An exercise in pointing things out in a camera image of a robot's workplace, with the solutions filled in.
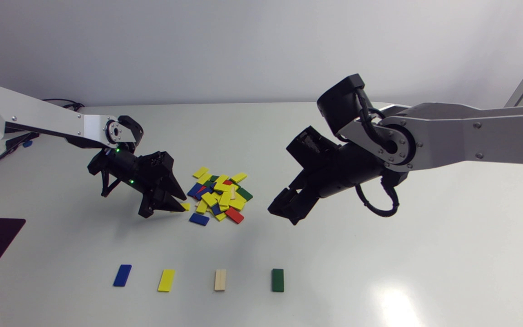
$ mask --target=yellow block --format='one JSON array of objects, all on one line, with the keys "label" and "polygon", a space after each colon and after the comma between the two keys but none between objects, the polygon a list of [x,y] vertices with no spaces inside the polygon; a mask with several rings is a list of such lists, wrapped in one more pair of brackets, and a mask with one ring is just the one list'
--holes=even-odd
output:
[{"label": "yellow block", "polygon": [[205,193],[205,194],[201,195],[201,199],[205,200],[205,202],[207,203],[207,205],[209,205],[209,207],[212,207],[212,206],[216,205],[216,203],[217,203],[217,200],[213,197],[213,195],[211,193]]},{"label": "yellow block", "polygon": [[197,207],[197,213],[204,214],[207,210],[207,203],[205,201],[199,202],[199,207]]},{"label": "yellow block", "polygon": [[217,178],[217,179],[215,180],[215,182],[216,182],[217,184],[223,184],[223,182],[226,181],[227,178],[229,178],[229,176],[227,176],[227,175],[221,175],[221,176],[219,176],[219,178]]},{"label": "yellow block", "polygon": [[204,173],[208,172],[209,171],[209,168],[207,167],[201,167],[199,168],[199,170],[197,170],[195,172],[195,174],[193,174],[193,177],[195,178],[200,178],[201,176],[203,176]]},{"label": "yellow block", "polygon": [[238,199],[232,199],[229,201],[230,207],[241,210],[245,206],[245,201],[239,201]]},{"label": "yellow block", "polygon": [[217,184],[215,184],[215,187],[213,188],[213,190],[222,191],[222,192],[231,192],[231,186],[217,183]]},{"label": "yellow block", "polygon": [[219,199],[219,205],[229,205],[231,199],[231,192],[223,192],[222,198]]},{"label": "yellow block", "polygon": [[160,277],[157,291],[159,292],[170,292],[171,286],[173,285],[173,278],[175,277],[175,269],[164,269],[163,274]]},{"label": "yellow block", "polygon": [[227,215],[226,213],[220,213],[219,215],[215,216],[215,218],[218,219],[218,221],[222,221],[224,219],[226,219]]},{"label": "yellow block", "polygon": [[199,177],[199,179],[197,180],[197,183],[203,185],[205,184],[205,182],[207,182],[210,178],[211,178],[212,174],[210,173],[204,173],[201,175],[201,177]]},{"label": "yellow block", "polygon": [[239,173],[239,174],[233,176],[233,177],[231,178],[231,180],[234,181],[234,182],[236,182],[236,183],[238,183],[238,182],[241,182],[242,180],[245,180],[246,177],[247,177],[247,174],[245,174],[245,173]]},{"label": "yellow block", "polygon": [[241,196],[241,194],[239,194],[237,192],[235,192],[235,199],[239,200],[239,201],[247,202],[247,200],[243,196]]}]

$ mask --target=blue object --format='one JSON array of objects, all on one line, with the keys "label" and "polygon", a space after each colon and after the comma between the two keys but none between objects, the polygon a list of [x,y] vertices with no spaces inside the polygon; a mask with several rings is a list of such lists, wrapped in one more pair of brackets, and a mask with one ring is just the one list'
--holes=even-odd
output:
[{"label": "blue object", "polygon": [[193,188],[187,192],[187,195],[189,195],[189,197],[195,197],[195,195],[197,195],[197,191],[201,190],[201,188],[203,188],[203,185],[196,183],[195,186],[193,186]]},{"label": "blue object", "polygon": [[197,213],[193,213],[193,215],[189,218],[189,221],[205,226],[209,222],[209,217],[205,217],[205,216],[199,215]]},{"label": "blue object", "polygon": [[126,280],[128,279],[128,274],[130,273],[130,269],[132,269],[132,267],[132,265],[120,265],[120,269],[118,269],[116,278],[114,278],[113,285],[124,287],[126,285]]},{"label": "blue object", "polygon": [[195,195],[195,197],[196,197],[197,199],[201,199],[201,195],[203,195],[203,194],[205,194],[205,193],[211,193],[211,192],[213,192],[213,190],[212,190],[211,188],[204,188],[201,192],[197,193],[197,194]]},{"label": "blue object", "polygon": [[213,214],[216,216],[222,214],[222,210],[219,208],[219,204],[212,206],[211,211],[213,211]]}]

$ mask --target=robotic arm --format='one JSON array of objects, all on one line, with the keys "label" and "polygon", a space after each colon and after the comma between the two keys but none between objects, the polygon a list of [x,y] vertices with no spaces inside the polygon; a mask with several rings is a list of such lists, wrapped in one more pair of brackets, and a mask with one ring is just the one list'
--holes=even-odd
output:
[{"label": "robotic arm", "polygon": [[[154,210],[184,211],[174,198],[187,199],[173,175],[173,158],[166,152],[136,157],[143,129],[129,116],[81,114],[0,87],[0,139],[6,128],[64,137],[81,148],[100,148],[88,168],[102,174],[102,196],[120,182],[143,193],[139,215]],[[116,180],[109,185],[109,176]]]},{"label": "robotic arm", "polygon": [[[303,170],[274,199],[270,213],[296,225],[320,198],[355,188],[366,207],[388,217],[399,206],[394,187],[411,170],[467,160],[523,164],[523,107],[423,103],[376,110],[364,87],[355,74],[318,99],[332,133],[346,144],[333,143],[311,126],[301,132],[286,149]],[[360,188],[378,176],[393,201],[390,210],[374,208]]]}]

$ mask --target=white table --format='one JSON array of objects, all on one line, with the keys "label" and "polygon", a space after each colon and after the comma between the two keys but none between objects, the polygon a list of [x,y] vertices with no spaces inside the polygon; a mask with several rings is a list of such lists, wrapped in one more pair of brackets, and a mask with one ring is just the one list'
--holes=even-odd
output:
[{"label": "white table", "polygon": [[[321,199],[292,226],[267,206],[301,167],[285,147],[313,125],[314,103],[85,108],[129,114],[145,130],[137,155],[168,151],[191,174],[246,172],[245,220],[202,227],[190,213],[137,215],[125,185],[100,197],[95,149],[50,136],[0,163],[0,217],[27,223],[0,260],[8,326],[523,325],[523,165],[465,162],[413,172],[399,213],[370,213],[353,190]],[[378,181],[365,193],[390,201]],[[120,264],[133,269],[113,287]],[[157,292],[163,269],[172,291]],[[215,269],[227,290],[214,292]],[[270,270],[285,269],[285,292]]]}]

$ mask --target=silver arm segment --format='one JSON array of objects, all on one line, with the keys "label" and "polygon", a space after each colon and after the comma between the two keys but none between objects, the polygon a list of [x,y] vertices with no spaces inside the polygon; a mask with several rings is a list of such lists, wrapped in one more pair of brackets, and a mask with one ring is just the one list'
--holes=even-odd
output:
[{"label": "silver arm segment", "polygon": [[396,153],[372,142],[357,120],[340,129],[340,134],[396,172],[469,160],[523,164],[523,107],[479,110],[424,103],[384,118],[375,128],[384,139],[397,143]]},{"label": "silver arm segment", "polygon": [[116,148],[118,143],[134,142],[133,133],[118,125],[117,120],[103,114],[80,114],[0,87],[0,139],[8,126],[79,139],[87,147]]}]

